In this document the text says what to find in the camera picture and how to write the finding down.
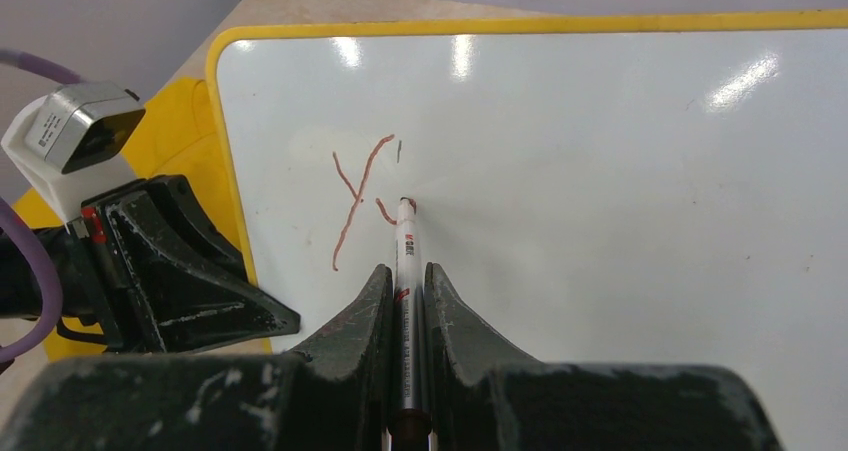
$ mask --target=black cable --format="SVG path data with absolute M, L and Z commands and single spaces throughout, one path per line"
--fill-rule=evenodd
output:
M 103 346 L 106 345 L 106 336 L 96 333 L 81 333 L 79 331 L 68 329 L 62 319 L 59 319 L 59 322 L 56 323 L 56 334 L 65 339 L 70 339 L 71 341 L 78 341 L 80 343 L 100 344 Z

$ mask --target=red line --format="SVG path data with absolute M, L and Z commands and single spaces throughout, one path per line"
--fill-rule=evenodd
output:
M 404 289 L 395 296 L 395 303 L 399 303 L 401 299 L 409 296 L 409 288 Z
M 355 198 L 356 197 L 356 191 L 353 190 L 353 185 L 350 184 L 350 180 L 347 179 L 347 176 L 345 176 L 344 171 L 342 171 L 342 165 L 339 164 L 339 157 L 336 155 L 335 151 L 333 151 L 333 161 L 336 162 L 336 171 L 338 171 L 339 176 L 341 176 L 341 178 L 342 178 L 342 181 L 344 181 L 345 184 L 347 185 L 347 189 L 350 190 L 350 195 Z
M 350 212 L 347 213 L 347 221 L 342 228 L 342 232 L 339 234 L 339 242 L 336 243 L 336 249 L 333 251 L 333 271 L 339 270 L 339 268 L 336 267 L 336 259 L 339 257 L 339 251 L 342 249 L 344 238 L 347 236 L 347 230 L 353 222 L 353 213 L 356 212 L 357 206 L 359 206 L 359 203 L 362 202 L 362 195 L 365 193 L 365 182 L 368 181 L 368 175 L 371 174 L 371 164 L 374 162 L 374 158 L 377 157 L 377 153 L 380 152 L 380 148 L 393 139 L 395 139 L 394 134 L 390 134 L 381 139 L 380 142 L 377 143 L 377 146 L 374 147 L 374 150 L 371 151 L 371 155 L 368 156 L 368 161 L 365 163 L 365 171 L 362 173 L 362 181 L 359 182 L 359 192 L 353 196 L 353 205 L 350 207 Z
M 377 207 L 380 208 L 380 213 L 383 215 L 383 219 L 385 219 L 387 223 L 392 226 L 397 226 L 397 221 L 392 219 L 392 217 L 389 216 L 389 213 L 386 212 L 386 207 L 383 206 L 383 202 L 380 201 L 380 198 L 377 198 Z

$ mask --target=yellow whiteboard frame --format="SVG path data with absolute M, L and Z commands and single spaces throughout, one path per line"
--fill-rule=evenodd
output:
M 280 26 L 247 26 L 224 31 L 212 42 L 206 59 L 206 80 L 218 136 L 223 149 L 236 225 L 248 279 L 257 284 L 256 268 L 235 166 L 218 91 L 218 60 L 227 46 L 243 39 L 302 39 L 334 36 L 437 36 L 453 34 L 588 34 L 635 32 L 767 31 L 848 28 L 848 9 L 776 11 L 729 14 L 681 14 L 610 17 L 550 17 L 410 21 L 392 23 L 340 23 Z

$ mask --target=whiteboard marker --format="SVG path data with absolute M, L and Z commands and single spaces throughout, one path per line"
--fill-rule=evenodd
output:
M 395 226 L 396 264 L 393 314 L 393 451 L 426 450 L 432 428 L 429 406 L 424 270 L 415 228 L 415 201 L 401 198 Z

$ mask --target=whiteboard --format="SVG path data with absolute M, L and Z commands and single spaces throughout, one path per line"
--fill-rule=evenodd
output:
M 259 285 L 287 349 L 425 261 L 545 361 L 708 363 L 788 449 L 848 440 L 845 30 L 248 39 L 217 86 Z M 366 188 L 353 204 L 333 152 Z

